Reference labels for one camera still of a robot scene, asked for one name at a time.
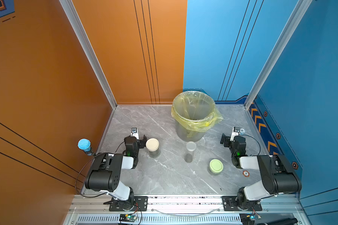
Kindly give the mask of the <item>cream jar lid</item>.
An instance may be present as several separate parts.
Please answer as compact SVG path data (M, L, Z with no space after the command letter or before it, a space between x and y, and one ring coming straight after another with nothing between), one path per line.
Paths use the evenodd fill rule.
M159 141L155 138L150 138L146 142L146 148L149 152L155 152L159 149Z

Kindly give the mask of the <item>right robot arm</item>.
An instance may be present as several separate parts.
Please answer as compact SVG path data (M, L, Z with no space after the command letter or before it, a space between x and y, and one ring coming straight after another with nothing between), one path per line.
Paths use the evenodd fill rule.
M258 170L261 180L241 187L236 196L222 197L225 211L261 211L261 200L279 194L300 192L302 184L293 166L285 155L246 154L246 139L243 136L222 134L220 143L230 149L233 165L242 170Z

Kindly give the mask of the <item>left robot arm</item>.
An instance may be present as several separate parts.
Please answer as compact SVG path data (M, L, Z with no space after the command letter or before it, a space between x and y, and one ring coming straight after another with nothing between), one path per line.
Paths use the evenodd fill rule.
M122 170L136 168L139 161L139 150L145 147L147 137L142 139L128 136L124 139L126 150L123 153L101 153L94 157L88 171L85 188L112 196L112 204L125 211L135 205L134 192L120 181Z

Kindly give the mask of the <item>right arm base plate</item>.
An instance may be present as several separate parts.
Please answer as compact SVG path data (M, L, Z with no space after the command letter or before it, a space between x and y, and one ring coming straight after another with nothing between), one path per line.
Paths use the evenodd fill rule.
M223 196L222 197L223 208L225 211L262 211L262 205L260 201L250 201L245 197L238 199L237 196Z

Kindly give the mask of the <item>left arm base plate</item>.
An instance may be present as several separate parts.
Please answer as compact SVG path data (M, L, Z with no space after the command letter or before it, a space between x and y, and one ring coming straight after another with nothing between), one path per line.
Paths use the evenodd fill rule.
M131 200L120 201L112 200L109 206L111 212L129 211L134 212L141 209L142 212L147 210L148 197L147 196L134 196Z

